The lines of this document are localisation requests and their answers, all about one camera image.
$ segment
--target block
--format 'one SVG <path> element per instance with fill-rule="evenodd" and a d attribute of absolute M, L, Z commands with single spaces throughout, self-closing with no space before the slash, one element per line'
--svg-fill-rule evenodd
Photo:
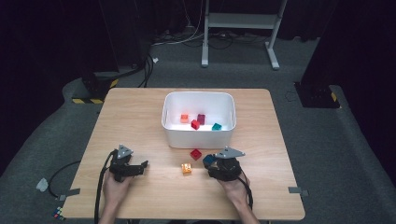
<path fill-rule="evenodd" d="M 189 122 L 189 115 L 188 114 L 182 114 L 180 116 L 180 123 L 188 123 Z"/>
<path fill-rule="evenodd" d="M 215 123 L 215 124 L 212 126 L 212 131 L 218 131 L 218 130 L 221 130 L 221 125 Z"/>
<path fill-rule="evenodd" d="M 199 129 L 199 126 L 200 126 L 200 123 L 198 122 L 198 120 L 193 119 L 192 122 L 191 122 L 191 127 L 192 127 L 193 129 L 195 129 L 195 130 L 198 130 L 198 129 Z"/>
<path fill-rule="evenodd" d="M 205 125 L 205 115 L 198 114 L 197 120 L 201 125 Z"/>
<path fill-rule="evenodd" d="M 200 152 L 200 150 L 195 149 L 195 150 L 193 150 L 193 151 L 190 153 L 190 155 L 192 156 L 192 158 L 193 158 L 195 161 L 197 161 L 198 159 L 201 158 L 202 153 Z"/>
<path fill-rule="evenodd" d="M 181 172 L 183 172 L 183 175 L 190 175 L 191 174 L 191 164 L 189 164 L 189 163 L 181 164 Z"/>

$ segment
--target wooden tabletop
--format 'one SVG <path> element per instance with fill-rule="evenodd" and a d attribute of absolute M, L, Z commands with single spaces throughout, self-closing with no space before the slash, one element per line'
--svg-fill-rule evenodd
<path fill-rule="evenodd" d="M 100 171 L 119 144 L 134 151 L 131 164 L 148 161 L 136 177 L 117 217 L 161 219 L 238 219 L 222 187 L 209 177 L 202 158 L 218 152 L 202 149 L 195 161 L 192 149 L 168 146 L 161 124 L 165 96 L 173 91 L 219 91 L 231 94 L 236 127 L 229 147 L 246 153 L 238 160 L 250 179 L 253 212 L 263 220 L 300 220 L 305 212 L 270 92 L 259 89 L 128 89 L 110 90 L 78 167 L 71 189 L 80 194 L 64 203 L 65 217 L 93 217 Z M 182 163 L 191 175 L 183 175 Z"/>

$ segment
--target white plastic container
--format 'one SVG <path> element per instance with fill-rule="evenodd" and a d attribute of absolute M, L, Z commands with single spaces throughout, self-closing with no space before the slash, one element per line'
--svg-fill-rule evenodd
<path fill-rule="evenodd" d="M 180 116 L 189 115 L 182 123 Z M 198 114 L 205 115 L 205 125 L 198 130 L 191 127 Z M 213 125 L 221 130 L 212 131 Z M 236 125 L 233 97 L 225 92 L 175 91 L 169 93 L 163 105 L 163 128 L 170 147 L 224 148 L 230 143 Z"/>

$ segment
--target gray carpet floor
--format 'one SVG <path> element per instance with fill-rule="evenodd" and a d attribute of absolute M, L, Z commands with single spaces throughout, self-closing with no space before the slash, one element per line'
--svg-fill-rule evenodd
<path fill-rule="evenodd" d="M 218 48 L 227 44 L 216 39 L 210 43 Z M 209 49 L 207 68 L 201 67 L 201 48 L 155 46 L 150 55 L 159 61 L 148 87 L 268 89 L 297 184 L 309 191 L 303 197 L 306 216 L 295 222 L 396 223 L 396 190 L 361 134 L 341 87 L 331 86 L 342 106 L 338 109 L 304 108 L 293 87 L 317 43 L 278 39 L 278 71 L 272 70 L 262 42 L 235 41 L 227 49 Z M 139 72 L 123 77 L 117 88 L 137 87 L 143 76 Z M 41 178 L 49 179 L 62 166 L 80 160 L 88 144 L 102 105 L 73 104 L 71 97 L 79 82 L 64 87 L 64 105 L 31 134 L 1 176 L 2 223 L 62 222 L 51 213 L 63 202 L 35 186 Z M 77 168 L 59 173 L 53 179 L 53 191 L 65 193 Z M 92 223 L 92 219 L 70 218 L 64 223 Z"/>

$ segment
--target person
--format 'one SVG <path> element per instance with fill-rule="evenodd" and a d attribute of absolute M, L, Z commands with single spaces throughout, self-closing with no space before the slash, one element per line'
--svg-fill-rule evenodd
<path fill-rule="evenodd" d="M 249 185 L 250 181 L 245 175 L 239 176 L 245 179 Z M 99 224 L 113 224 L 116 214 L 122 204 L 125 195 L 128 193 L 129 185 L 134 181 L 132 176 L 125 177 L 123 182 L 117 182 L 114 174 L 108 170 L 105 173 L 103 192 L 105 194 L 105 207 L 99 219 Z M 218 182 L 223 187 L 225 194 L 235 207 L 242 223 L 260 223 L 248 206 L 248 193 L 245 186 L 239 180 Z"/>

